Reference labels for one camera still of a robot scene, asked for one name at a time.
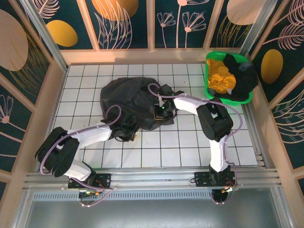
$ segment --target black garment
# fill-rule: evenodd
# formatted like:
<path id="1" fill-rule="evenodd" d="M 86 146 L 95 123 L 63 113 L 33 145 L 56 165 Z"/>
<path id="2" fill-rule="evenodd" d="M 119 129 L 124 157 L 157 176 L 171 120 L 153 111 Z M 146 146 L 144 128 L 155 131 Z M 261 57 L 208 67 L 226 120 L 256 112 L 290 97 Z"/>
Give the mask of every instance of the black garment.
<path id="1" fill-rule="evenodd" d="M 248 62 L 237 63 L 233 55 L 226 54 L 223 60 L 229 72 L 234 75 L 236 85 L 231 95 L 216 93 L 214 96 L 228 98 L 232 101 L 245 101 L 249 98 L 249 93 L 257 86 L 257 73 L 254 66 Z"/>
<path id="2" fill-rule="evenodd" d="M 155 120 L 154 104 L 158 98 L 148 90 L 148 84 L 158 82 L 153 78 L 122 77 L 110 82 L 100 93 L 100 105 L 105 118 L 105 113 L 112 105 L 119 105 L 122 109 L 122 116 L 118 123 L 122 124 L 124 116 L 132 114 L 135 123 L 144 130 L 154 130 L 161 125 L 173 124 L 172 119 Z M 157 93 L 157 87 L 151 86 L 153 92 Z M 119 114 L 117 108 L 112 108 L 108 114 L 108 119 L 113 120 Z"/>

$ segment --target flower pattern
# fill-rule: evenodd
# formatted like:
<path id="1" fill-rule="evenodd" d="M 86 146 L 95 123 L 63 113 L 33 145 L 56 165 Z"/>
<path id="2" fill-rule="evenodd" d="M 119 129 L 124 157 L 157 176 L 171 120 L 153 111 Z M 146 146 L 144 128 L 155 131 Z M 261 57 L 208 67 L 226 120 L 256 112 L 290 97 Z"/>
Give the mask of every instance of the flower pattern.
<path id="1" fill-rule="evenodd" d="M 173 20 L 174 17 L 172 13 L 158 13 L 157 14 L 157 19 L 161 25 L 161 27 L 167 27 L 167 26 L 172 26 L 176 24 L 176 21 Z"/>
<path id="2" fill-rule="evenodd" d="M 7 124 L 10 122 L 10 113 L 13 108 L 14 100 L 10 96 L 5 100 L 4 95 L 0 95 L 0 123 Z"/>

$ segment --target yellow circle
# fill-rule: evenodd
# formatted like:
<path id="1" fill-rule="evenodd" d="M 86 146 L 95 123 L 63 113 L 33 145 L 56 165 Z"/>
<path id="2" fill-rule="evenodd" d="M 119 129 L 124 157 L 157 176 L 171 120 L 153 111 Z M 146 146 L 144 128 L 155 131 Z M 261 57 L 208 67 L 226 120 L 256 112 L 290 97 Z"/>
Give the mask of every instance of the yellow circle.
<path id="1" fill-rule="evenodd" d="M 28 59 L 27 34 L 20 23 L 0 9 L 0 66 L 18 71 Z"/>
<path id="2" fill-rule="evenodd" d="M 261 76 L 265 83 L 272 84 L 280 76 L 283 68 L 283 56 L 275 49 L 266 52 L 262 60 Z"/>
<path id="3" fill-rule="evenodd" d="M 125 9 L 129 17 L 132 17 L 138 10 L 138 0 L 92 0 L 92 3 L 97 12 L 108 20 L 125 19 L 124 15 L 121 15 L 119 8 L 121 8 L 122 12 Z"/>
<path id="4" fill-rule="evenodd" d="M 64 21 L 53 20 L 47 24 L 47 28 L 55 42 L 61 46 L 71 47 L 78 41 L 75 30 Z"/>
<path id="5" fill-rule="evenodd" d="M 256 21 L 264 2 L 265 0 L 229 0 L 227 5 L 227 17 L 236 25 L 253 24 Z"/>

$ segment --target white tile floor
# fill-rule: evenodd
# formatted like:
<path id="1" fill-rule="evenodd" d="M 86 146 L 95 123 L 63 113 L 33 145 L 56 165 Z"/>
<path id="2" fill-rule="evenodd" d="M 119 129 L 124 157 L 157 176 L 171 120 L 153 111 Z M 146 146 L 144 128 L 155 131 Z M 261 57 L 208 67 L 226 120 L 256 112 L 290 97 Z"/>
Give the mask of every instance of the white tile floor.
<path id="1" fill-rule="evenodd" d="M 204 64 L 86 65 L 71 66 L 60 100 L 54 127 L 81 129 L 102 119 L 100 91 L 120 77 L 152 77 L 175 91 L 206 98 Z M 241 106 L 243 127 L 228 142 L 227 157 L 236 165 L 256 166 L 257 160 Z M 239 119 L 231 114 L 233 129 Z M 209 140 L 199 119 L 179 111 L 175 123 L 154 131 L 139 131 L 134 142 L 114 139 L 99 142 L 77 152 L 76 158 L 93 168 L 196 167 L 210 163 Z"/>

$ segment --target plastic laundry basket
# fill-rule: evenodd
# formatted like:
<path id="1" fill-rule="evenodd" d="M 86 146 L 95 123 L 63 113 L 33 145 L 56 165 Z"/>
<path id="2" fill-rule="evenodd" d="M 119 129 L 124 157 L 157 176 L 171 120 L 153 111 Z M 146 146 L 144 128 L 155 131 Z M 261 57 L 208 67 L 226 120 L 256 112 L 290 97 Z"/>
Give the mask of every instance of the plastic laundry basket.
<path id="1" fill-rule="evenodd" d="M 206 56 L 206 60 L 207 59 L 214 59 L 217 61 L 223 61 L 225 56 L 226 56 L 226 52 L 219 52 L 219 51 L 212 51 L 209 54 L 207 54 Z M 248 59 L 244 56 L 241 56 L 239 54 L 233 54 L 233 53 L 229 53 L 231 55 L 233 55 L 233 57 L 236 59 L 236 61 L 238 63 L 244 63 L 244 62 L 249 62 Z M 206 73 L 205 73 L 205 94 L 207 96 L 207 98 L 212 99 L 214 98 L 214 96 L 210 95 L 210 93 L 208 92 L 208 77 L 209 77 L 209 67 L 208 64 L 206 63 Z M 221 98 L 221 101 L 224 104 L 227 105 L 231 105 L 231 106 L 237 106 L 237 105 L 241 105 L 241 104 L 247 104 L 252 100 L 252 91 L 249 93 L 249 98 L 245 101 L 231 101 L 229 99 L 226 98 Z"/>

